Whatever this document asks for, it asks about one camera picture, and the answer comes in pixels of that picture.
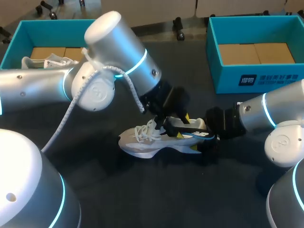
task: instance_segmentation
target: cable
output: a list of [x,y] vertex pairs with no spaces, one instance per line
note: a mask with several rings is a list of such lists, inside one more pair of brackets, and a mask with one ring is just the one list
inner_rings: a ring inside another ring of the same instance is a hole
[[[141,113],[144,112],[144,107],[141,103],[141,101],[139,100],[139,97],[137,95],[137,92],[135,90],[135,87],[134,87],[134,84],[133,82],[131,81],[130,77],[122,70],[122,69],[119,69],[115,66],[103,66],[102,67],[103,70],[112,70],[112,71],[115,71],[121,75],[123,75],[124,79],[126,79],[129,87],[130,87],[130,90],[131,90],[131,93],[135,99],[135,102],[137,104],[137,106],[139,107],[139,110]],[[42,152],[44,153],[45,151],[48,150],[48,148],[52,145],[52,143],[55,141],[55,139],[58,137],[58,135],[60,134],[60,132],[62,131],[64,125],[66,124],[69,116],[71,115],[75,105],[77,104],[78,100],[80,99],[81,95],[83,94],[84,90],[86,89],[86,87],[90,84],[90,82],[97,76],[99,75],[100,71],[99,70],[96,70],[93,74],[91,74],[88,79],[83,83],[83,85],[81,86],[81,88],[79,89],[77,95],[73,98],[71,104],[69,105],[69,107],[67,108],[67,111],[65,113],[65,115],[63,116],[58,128],[56,129],[55,133],[52,135],[52,137],[50,138],[50,140],[47,142],[47,144],[42,148]]]

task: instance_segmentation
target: sneaker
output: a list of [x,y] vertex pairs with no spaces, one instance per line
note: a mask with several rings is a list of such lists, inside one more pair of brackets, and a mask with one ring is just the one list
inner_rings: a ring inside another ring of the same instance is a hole
[[[173,127],[185,129],[203,129],[206,130],[204,121],[199,119],[190,119],[189,124],[184,124],[179,118],[169,117],[168,121]],[[191,149],[205,140],[200,137],[200,133],[195,131],[191,133],[179,133],[177,137],[169,137],[163,127],[156,130],[156,122],[152,119],[146,125],[137,126],[120,134],[118,142],[120,148],[126,153],[139,158],[152,158],[159,150],[170,147],[181,153],[200,153]]]
[[23,57],[21,60],[21,69],[59,68],[77,63],[78,61],[73,61],[67,57],[60,57],[55,54],[51,54],[45,59],[31,59],[29,57]]

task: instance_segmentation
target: blue led ring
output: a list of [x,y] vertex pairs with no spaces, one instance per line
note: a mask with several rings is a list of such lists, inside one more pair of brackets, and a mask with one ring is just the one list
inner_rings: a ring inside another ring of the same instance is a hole
[[273,122],[273,120],[271,119],[271,117],[270,117],[270,115],[269,115],[269,112],[268,112],[268,110],[267,110],[265,96],[266,96],[266,93],[263,94],[263,98],[262,98],[264,111],[265,111],[266,116],[267,116],[268,120],[270,121],[270,123],[271,123],[274,127],[276,127],[275,122]]
[[[143,57],[141,58],[141,60],[139,60],[139,62],[135,65],[135,66],[133,66],[130,70],[128,70],[127,72],[126,72],[126,74],[128,75],[128,74],[130,74],[131,72],[133,72],[137,67],[139,67],[139,65],[141,64],[141,63],[143,63],[143,61],[146,59],[146,57],[147,57],[147,49],[145,49],[144,50],[144,55],[143,55]],[[120,77],[122,77],[123,75],[115,75],[115,77],[116,78],[120,78]]]
[[65,198],[66,198],[65,183],[64,183],[64,181],[63,181],[63,179],[62,179],[62,176],[61,176],[60,174],[59,174],[59,176],[60,176],[60,178],[61,178],[61,181],[62,181],[62,188],[63,188],[62,200],[61,200],[61,204],[60,204],[59,210],[58,210],[58,212],[57,212],[57,214],[56,214],[56,216],[55,216],[53,222],[51,223],[51,225],[50,225],[48,228],[52,228],[52,227],[55,225],[55,223],[57,222],[57,220],[58,220],[58,218],[59,218],[59,216],[60,216],[60,214],[61,214],[63,205],[64,205],[64,203],[65,203]]
[[302,160],[300,160],[300,161],[295,165],[295,167],[294,167],[294,172],[293,172],[293,186],[294,186],[295,197],[296,197],[296,199],[298,200],[298,202],[299,202],[299,204],[300,204],[302,210],[304,211],[304,204],[303,204],[303,202],[302,202],[302,200],[301,200],[301,198],[300,198],[300,195],[299,195],[298,189],[297,189],[297,187],[296,187],[296,183],[295,183],[295,173],[296,173],[296,169],[298,168],[298,165],[299,165],[299,163],[300,163],[301,161],[302,161]]

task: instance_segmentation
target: shoe sole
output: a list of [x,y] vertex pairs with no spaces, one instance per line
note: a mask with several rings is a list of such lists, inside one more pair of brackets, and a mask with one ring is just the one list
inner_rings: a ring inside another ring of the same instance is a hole
[[[191,149],[190,147],[188,146],[168,146],[170,148],[173,148],[173,149],[176,149],[177,151],[181,152],[181,153],[201,153],[199,151],[195,151],[193,149]],[[128,151],[128,150],[124,150],[126,153],[134,156],[134,157],[137,157],[137,158],[152,158],[158,151],[160,151],[162,148],[160,149],[157,149],[155,151],[150,151],[150,152],[146,152],[146,153],[136,153],[136,152],[132,152],[132,151]]]

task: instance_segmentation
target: black table surface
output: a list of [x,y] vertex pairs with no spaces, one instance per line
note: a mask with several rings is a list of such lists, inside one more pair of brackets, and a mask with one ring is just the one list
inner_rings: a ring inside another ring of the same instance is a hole
[[[213,106],[229,108],[257,95],[216,95],[203,41],[144,45],[162,77],[189,92],[191,118],[203,117]],[[42,148],[67,107],[54,104],[4,114],[0,128],[19,132]],[[128,87],[118,80],[110,106],[97,113],[76,107],[47,152],[79,198],[82,227],[270,227],[266,199],[256,189],[258,174],[272,167],[264,152],[266,134],[221,141],[219,161],[209,165],[201,155],[170,148],[148,160],[120,150],[118,135],[151,118],[140,114]]]

